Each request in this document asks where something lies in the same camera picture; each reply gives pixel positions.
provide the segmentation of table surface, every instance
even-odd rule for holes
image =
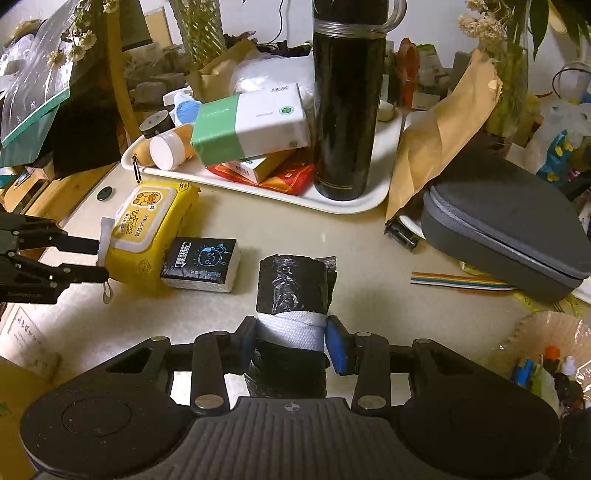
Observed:
[[[105,187],[106,201],[96,199]],[[133,172],[113,169],[72,215],[65,230],[98,238],[100,218],[114,216],[136,186]],[[410,253],[384,235],[385,203],[350,216],[331,215],[216,187],[202,187],[186,236],[236,238],[241,264],[231,294],[171,289],[159,298],[140,296],[111,281],[114,298],[105,305],[102,285],[72,285],[56,305],[23,305],[49,344],[61,353],[56,382],[62,382],[154,335],[192,343],[212,330],[233,332],[255,314],[258,264],[273,254],[337,257],[338,278],[331,313],[350,332],[369,331],[390,343],[410,345],[431,338],[476,361],[510,334],[528,314],[510,294],[466,293],[410,284],[412,271],[461,274],[458,262],[422,242]],[[94,264],[95,256],[50,248],[42,262]],[[173,398],[189,403],[187,374],[176,377]],[[327,370],[329,396],[350,401],[356,377]],[[230,400],[248,395],[242,377],[226,376]],[[392,375],[392,402],[410,396],[406,375]]]

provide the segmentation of brown paper bag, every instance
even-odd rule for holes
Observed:
[[[480,130],[501,95],[502,82],[485,53],[474,50],[453,93],[402,134],[386,220],[437,177]]]
[[[187,83],[193,89],[195,100],[206,103],[231,95],[233,86],[230,85],[230,78],[236,65],[252,54],[258,54],[255,44],[244,39],[201,70],[189,73]]]

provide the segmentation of white tray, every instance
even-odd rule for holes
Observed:
[[[407,118],[406,126],[410,124],[412,118],[416,118],[413,112]],[[323,197],[316,188],[311,185],[301,196],[287,195],[285,193],[275,192],[273,190],[262,189],[242,183],[225,180],[209,172],[198,158],[192,158],[186,161],[175,170],[164,171],[156,167],[140,167],[141,174],[156,175],[176,180],[185,180],[193,183],[212,185],[225,189],[236,190],[238,192],[251,193],[261,197],[266,197],[282,202],[295,203],[304,207],[321,210],[328,213],[337,213],[341,215],[350,215],[352,213],[364,212],[377,207],[384,201],[390,187],[392,169],[396,159],[396,149],[398,148],[398,139],[400,137],[401,116],[398,115],[394,120],[388,123],[378,122],[376,126],[376,135],[374,141],[374,151],[372,154],[371,166],[369,168],[368,185],[365,193],[348,202],[337,202]],[[126,170],[133,170],[132,155],[134,148],[144,140],[139,137],[121,157],[121,166]]]

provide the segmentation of cardboard box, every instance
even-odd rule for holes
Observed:
[[[204,103],[191,144],[206,167],[309,146],[297,84]]]
[[[244,178],[254,183],[260,183],[266,180],[293,152],[294,150],[284,150],[260,157],[229,161],[225,165]]]

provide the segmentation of black tissue pack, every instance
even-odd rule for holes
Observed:
[[[160,278],[170,287],[229,293],[239,261],[235,239],[177,237],[168,250]]]

